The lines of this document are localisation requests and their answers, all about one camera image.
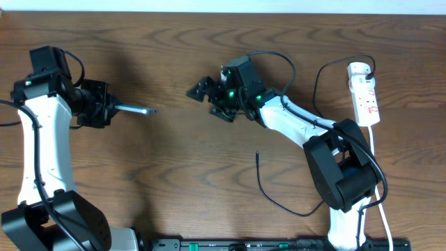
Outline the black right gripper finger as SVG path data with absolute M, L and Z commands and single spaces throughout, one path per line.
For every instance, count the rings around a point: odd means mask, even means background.
M 211 77 L 202 77 L 191 89 L 186 92 L 186 96 L 203 102 L 204 96 L 208 93 L 210 87 L 214 86 L 215 82 Z
M 216 116 L 219 119 L 222 119 L 223 121 L 228 122 L 228 123 L 233 123 L 233 120 L 236 117 L 236 113 L 233 113 L 233 112 L 226 113 L 223 109 L 220 109 L 217 106 L 213 106 L 209 110 L 209 113 L 213 116 Z

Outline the blue Galaxy smartphone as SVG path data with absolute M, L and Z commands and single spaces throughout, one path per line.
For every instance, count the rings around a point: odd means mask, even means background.
M 154 114 L 157 111 L 155 108 L 126 105 L 126 104 L 114 105 L 114 109 L 125 112 L 132 112 L 136 114 L 143 114 L 146 116 L 148 116 L 149 114 Z

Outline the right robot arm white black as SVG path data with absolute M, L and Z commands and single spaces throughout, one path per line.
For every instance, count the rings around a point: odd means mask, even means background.
M 284 91 L 267 88 L 249 54 L 222 67 L 219 80 L 200 79 L 186 95 L 199 102 L 207 99 L 213 104 L 210 113 L 226 122 L 242 112 L 302 147 L 316 190 L 330 207 L 330 245 L 336 250 L 365 247 L 366 210 L 385 201 L 388 184 L 374 143 L 364 138 L 360 125 L 312 114 L 293 104 Z

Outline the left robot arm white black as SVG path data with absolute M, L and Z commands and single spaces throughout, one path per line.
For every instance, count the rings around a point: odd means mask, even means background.
M 41 72 L 14 84 L 9 106 L 24 133 L 24 175 L 17 207 L 2 213 L 1 228 L 19 250 L 145 250 L 134 228 L 111 227 L 104 213 L 77 191 L 70 155 L 70 122 L 104 128 L 113 117 L 107 83 L 73 84 Z

